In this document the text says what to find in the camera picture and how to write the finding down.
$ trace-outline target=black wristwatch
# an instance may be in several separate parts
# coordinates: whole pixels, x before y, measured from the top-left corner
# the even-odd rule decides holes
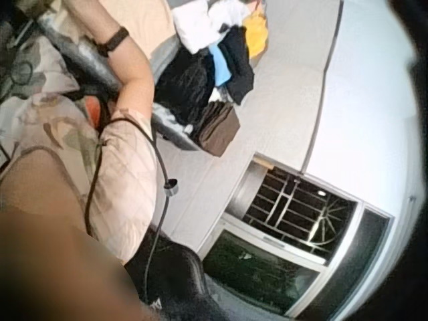
[[[118,32],[104,45],[97,45],[98,53],[103,57],[108,57],[108,53],[114,51],[129,36],[128,30],[121,27]]]

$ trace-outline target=cloth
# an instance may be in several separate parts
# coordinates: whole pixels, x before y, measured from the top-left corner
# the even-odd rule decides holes
[[[174,20],[166,0],[100,0],[109,14],[129,31],[150,59],[152,52],[175,34]]]
[[[173,9],[177,33],[191,54],[206,48],[220,39],[220,33],[208,17],[206,0],[194,0]]]
[[[129,34],[150,59],[152,52],[168,38],[175,35],[174,21],[166,0],[100,0],[106,10],[129,31]],[[83,35],[92,37],[86,28],[70,17],[62,0],[55,0],[51,7],[56,11],[51,26],[78,44]]]
[[[217,44],[212,44],[208,47],[208,49],[214,58],[215,86],[220,87],[231,78],[232,74],[227,67],[225,56],[223,56],[219,46]]]
[[[27,41],[17,60],[23,58],[34,69],[31,86],[14,86],[0,105],[0,144],[11,159],[0,176],[3,205],[36,215],[59,215],[85,231],[84,207],[103,145],[90,223],[94,237],[127,262],[154,213],[156,158],[151,145],[124,122],[108,126],[98,138],[80,102],[55,93],[79,86],[45,37]],[[121,110],[113,115],[122,117],[134,119],[151,134],[149,121],[138,112]],[[14,171],[18,168],[26,172]]]
[[[249,64],[245,28],[232,27],[223,41],[219,43],[219,48],[232,73],[232,78],[226,83],[227,91],[233,101],[240,105],[254,87],[254,72]]]
[[[233,104],[210,102],[193,132],[193,139],[210,154],[221,157],[240,128]]]
[[[208,49],[191,55],[182,47],[156,85],[154,101],[168,108],[182,125],[195,124],[215,85],[213,56]]]
[[[247,41],[249,57],[254,58],[259,55],[266,47],[269,31],[266,27],[266,18],[260,9],[254,11],[249,17],[245,18],[243,25],[247,28],[245,38]]]
[[[251,14],[249,7],[240,0],[219,0],[208,10],[212,26],[219,31],[223,25],[242,26],[242,21]]]
[[[175,116],[171,113],[171,111],[168,108],[165,108],[160,104],[154,103],[153,112],[154,111],[156,111],[156,114],[155,113],[153,114],[153,118],[157,120],[159,124],[163,124],[165,127],[168,127],[171,130],[174,130],[175,132],[184,132],[187,134],[187,130],[190,130],[190,132],[192,131],[191,130],[192,128],[188,128],[186,130],[186,127],[179,124],[175,119]]]

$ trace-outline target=glass pane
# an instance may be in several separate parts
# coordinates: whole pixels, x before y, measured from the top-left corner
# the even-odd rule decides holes
[[[242,300],[284,315],[318,272],[270,254],[224,231],[204,262],[205,273]]]

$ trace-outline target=orange object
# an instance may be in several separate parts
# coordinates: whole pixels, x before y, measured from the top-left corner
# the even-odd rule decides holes
[[[85,97],[85,107],[88,111],[90,120],[94,128],[98,128],[100,125],[101,117],[101,104],[97,97],[95,96],[86,96]]]

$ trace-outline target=metal window grille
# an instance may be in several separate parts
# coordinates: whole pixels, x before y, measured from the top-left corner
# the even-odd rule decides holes
[[[285,243],[330,259],[355,205],[274,168],[267,172],[243,221]]]

